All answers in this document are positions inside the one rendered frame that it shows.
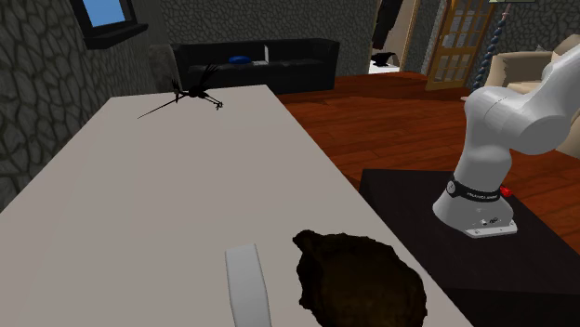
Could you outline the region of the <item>window with black frame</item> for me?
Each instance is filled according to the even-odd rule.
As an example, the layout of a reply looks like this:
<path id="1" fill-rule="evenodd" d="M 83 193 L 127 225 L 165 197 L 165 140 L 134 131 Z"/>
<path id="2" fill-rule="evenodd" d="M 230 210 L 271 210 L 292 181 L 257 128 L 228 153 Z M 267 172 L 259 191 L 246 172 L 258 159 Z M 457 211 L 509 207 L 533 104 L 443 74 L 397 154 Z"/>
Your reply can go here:
<path id="1" fill-rule="evenodd" d="M 145 32 L 133 0 L 69 0 L 87 49 L 107 49 Z"/>

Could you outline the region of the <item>wooden glass-pane door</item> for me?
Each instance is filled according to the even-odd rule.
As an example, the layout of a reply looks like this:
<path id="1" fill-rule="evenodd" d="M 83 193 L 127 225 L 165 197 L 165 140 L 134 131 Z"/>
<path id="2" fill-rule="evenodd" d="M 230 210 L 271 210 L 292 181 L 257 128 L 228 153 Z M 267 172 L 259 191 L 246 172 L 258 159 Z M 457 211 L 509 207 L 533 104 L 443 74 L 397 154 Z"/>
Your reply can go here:
<path id="1" fill-rule="evenodd" d="M 447 0 L 429 64 L 428 91 L 466 84 L 491 11 L 489 0 Z"/>

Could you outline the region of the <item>black robot stand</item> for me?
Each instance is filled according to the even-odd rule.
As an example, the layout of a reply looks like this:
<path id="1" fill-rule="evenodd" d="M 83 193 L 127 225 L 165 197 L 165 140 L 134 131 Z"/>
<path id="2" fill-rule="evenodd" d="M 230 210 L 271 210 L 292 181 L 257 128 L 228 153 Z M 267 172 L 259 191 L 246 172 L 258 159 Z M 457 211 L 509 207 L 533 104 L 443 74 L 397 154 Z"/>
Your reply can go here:
<path id="1" fill-rule="evenodd" d="M 514 196 L 512 235 L 446 226 L 432 205 L 450 176 L 366 169 L 360 194 L 473 327 L 580 327 L 580 255 Z"/>

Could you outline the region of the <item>black bird figure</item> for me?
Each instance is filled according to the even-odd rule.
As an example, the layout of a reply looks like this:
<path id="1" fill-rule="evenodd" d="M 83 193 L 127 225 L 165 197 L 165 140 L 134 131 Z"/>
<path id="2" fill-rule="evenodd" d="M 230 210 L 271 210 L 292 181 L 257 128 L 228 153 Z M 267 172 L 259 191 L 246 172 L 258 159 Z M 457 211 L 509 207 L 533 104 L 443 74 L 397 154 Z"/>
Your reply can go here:
<path id="1" fill-rule="evenodd" d="M 174 94 L 175 94 L 175 98 L 173 100 L 170 100 L 169 102 L 167 102 L 166 104 L 163 104 L 161 106 L 159 106 L 156 109 L 153 109 L 151 111 L 148 111 L 142 115 L 140 115 L 140 117 L 144 117 L 150 113 L 153 113 L 155 111 L 158 111 L 160 109 L 162 109 L 163 107 L 172 104 L 172 103 L 178 103 L 178 101 L 182 98 L 201 98 L 201 99 L 205 99 L 213 104 L 216 105 L 216 110 L 218 111 L 220 108 L 223 107 L 223 102 L 219 101 L 215 98 L 213 98 L 212 96 L 210 96 L 207 93 L 207 90 L 210 89 L 210 86 L 206 85 L 205 83 L 209 80 L 210 77 L 212 77 L 216 72 L 218 71 L 218 66 L 214 65 L 212 63 L 208 64 L 205 67 L 205 70 L 199 80 L 199 83 L 197 85 L 193 85 L 192 87 L 190 87 L 187 90 L 181 90 L 178 82 L 176 80 L 172 81 L 172 86 L 174 88 Z"/>

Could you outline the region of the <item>dark brown lumpy object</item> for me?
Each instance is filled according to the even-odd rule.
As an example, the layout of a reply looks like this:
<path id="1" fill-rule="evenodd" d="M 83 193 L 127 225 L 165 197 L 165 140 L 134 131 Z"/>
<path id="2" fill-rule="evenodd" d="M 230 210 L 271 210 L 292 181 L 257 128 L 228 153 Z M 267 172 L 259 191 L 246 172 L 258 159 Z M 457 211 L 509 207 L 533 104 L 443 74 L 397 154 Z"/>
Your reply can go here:
<path id="1" fill-rule="evenodd" d="M 293 243 L 301 251 L 299 304 L 322 327 L 423 327 L 424 283 L 390 245 L 309 229 Z"/>

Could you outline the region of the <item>white curved flat object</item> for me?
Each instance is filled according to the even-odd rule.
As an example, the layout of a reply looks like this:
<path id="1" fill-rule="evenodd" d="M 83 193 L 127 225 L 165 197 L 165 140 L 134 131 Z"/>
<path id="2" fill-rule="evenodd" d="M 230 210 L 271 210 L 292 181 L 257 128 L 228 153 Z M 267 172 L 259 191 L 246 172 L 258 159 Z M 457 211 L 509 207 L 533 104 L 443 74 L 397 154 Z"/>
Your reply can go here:
<path id="1" fill-rule="evenodd" d="M 270 305 L 257 246 L 225 251 L 231 313 L 235 327 L 272 327 Z"/>

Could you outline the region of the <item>blue beaded floor lamp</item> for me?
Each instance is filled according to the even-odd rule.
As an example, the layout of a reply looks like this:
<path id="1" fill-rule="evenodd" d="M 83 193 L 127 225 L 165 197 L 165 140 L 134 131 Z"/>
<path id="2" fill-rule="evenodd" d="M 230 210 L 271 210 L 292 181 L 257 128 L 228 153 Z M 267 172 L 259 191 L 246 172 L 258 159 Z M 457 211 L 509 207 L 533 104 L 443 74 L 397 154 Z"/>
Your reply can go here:
<path id="1" fill-rule="evenodd" d="M 485 55 L 483 57 L 483 60 L 481 61 L 481 66 L 478 70 L 478 74 L 475 77 L 475 81 L 471 87 L 471 91 L 475 91 L 476 89 L 478 89 L 484 85 L 484 81 L 483 81 L 484 74 L 487 72 L 487 70 L 491 66 L 491 61 L 492 61 L 492 58 L 494 56 L 494 52 L 496 50 L 496 45 L 498 44 L 499 39 L 500 39 L 500 35 L 502 34 L 503 28 L 505 27 L 505 25 L 507 23 L 507 17 L 508 17 L 510 8 L 511 8 L 511 4 L 507 3 L 507 6 L 506 6 L 504 12 L 502 13 L 501 20 L 498 21 L 496 24 L 496 28 L 494 30 L 494 35 L 490 40 L 490 44 L 486 48 Z"/>

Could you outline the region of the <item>black sofa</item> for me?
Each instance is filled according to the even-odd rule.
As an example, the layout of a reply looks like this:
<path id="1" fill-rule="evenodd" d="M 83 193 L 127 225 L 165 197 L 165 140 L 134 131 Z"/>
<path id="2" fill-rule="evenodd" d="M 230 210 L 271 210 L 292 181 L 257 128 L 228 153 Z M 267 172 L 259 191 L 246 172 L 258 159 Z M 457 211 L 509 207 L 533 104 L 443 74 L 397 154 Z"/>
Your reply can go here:
<path id="1" fill-rule="evenodd" d="M 208 64 L 218 70 L 212 88 L 267 85 L 276 95 L 321 91 L 335 85 L 338 41 L 323 38 L 173 44 L 180 82 L 196 85 Z"/>

